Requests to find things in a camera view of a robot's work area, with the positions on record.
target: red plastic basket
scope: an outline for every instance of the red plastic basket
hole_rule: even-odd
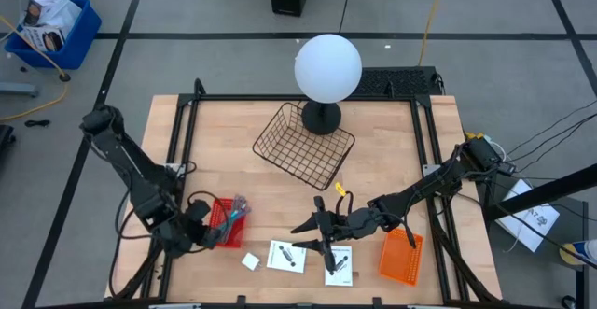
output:
[[[224,205],[224,209],[228,213],[230,218],[230,211],[232,210],[232,202],[233,200],[230,198],[220,198],[222,201],[222,205]],[[216,246],[220,247],[230,247],[230,248],[240,248],[241,243],[243,242],[243,230],[244,230],[244,220],[246,216],[243,216],[236,220],[232,225],[232,231],[230,232],[230,236],[226,243],[217,243]],[[226,218],[224,217],[224,212],[222,212],[222,207],[217,202],[214,202],[212,205],[212,215],[209,219],[209,226],[216,228],[221,224],[226,222]]]

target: gray floor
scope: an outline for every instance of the gray floor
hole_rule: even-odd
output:
[[[118,33],[131,0],[91,0],[103,33]],[[433,0],[349,0],[344,32],[421,33]],[[597,33],[590,0],[562,0],[579,33]],[[335,32],[344,0],[308,0],[301,18],[273,15],[270,0],[141,0],[132,33]],[[0,14],[17,19],[16,0],[0,0]],[[442,0],[433,33],[564,34],[550,0]],[[141,141],[151,97],[191,91],[200,77],[211,93],[298,93],[293,61],[305,40],[127,40],[106,102],[122,111],[129,134]],[[353,40],[364,66],[415,65],[418,40]],[[582,42],[597,63],[597,42]],[[19,141],[0,166],[0,307],[21,306],[81,142],[80,118],[91,110],[116,40],[95,40],[83,66],[71,72],[68,97],[30,117],[16,119]],[[19,71],[22,62],[0,56],[2,80],[41,86],[38,98],[0,96],[0,116],[57,97],[62,84],[51,70]],[[569,41],[429,41],[424,64],[443,76],[456,96],[463,125],[511,149],[576,107],[595,99]],[[579,120],[590,112],[578,113]],[[51,119],[48,128],[25,128],[27,119]],[[597,162],[591,147],[595,122],[531,166],[528,176],[562,176]],[[89,156],[79,180],[38,305],[98,301],[104,295],[115,244],[112,220],[124,186]],[[589,200],[595,191],[575,196]],[[597,204],[590,204],[597,218]],[[590,225],[594,238],[597,227]],[[574,290],[574,275],[517,247],[493,226],[498,276],[514,303],[559,306]],[[526,282],[529,276],[534,282]],[[595,285],[595,273],[592,282]],[[597,298],[592,294],[593,306]]]

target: blue bin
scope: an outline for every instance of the blue bin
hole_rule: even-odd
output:
[[[78,69],[87,51],[89,51],[95,34],[102,25],[102,20],[93,8],[90,0],[71,0],[81,8],[81,14],[76,19],[75,25],[66,38],[60,51],[45,52],[52,61],[63,69]],[[53,67],[39,53],[35,52],[18,35],[12,34],[5,44],[4,49],[21,57],[32,67]]]

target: orange basket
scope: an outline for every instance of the orange basket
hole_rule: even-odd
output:
[[[409,286],[416,286],[419,279],[421,254],[423,253],[423,237],[414,234],[417,245],[412,248],[407,233],[402,229],[393,229],[385,236],[383,242],[380,274]]]

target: small white cube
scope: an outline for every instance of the small white cube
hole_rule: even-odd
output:
[[[246,268],[250,269],[251,271],[254,271],[256,267],[259,265],[259,258],[251,253],[247,253],[244,256],[243,265],[245,265]]]

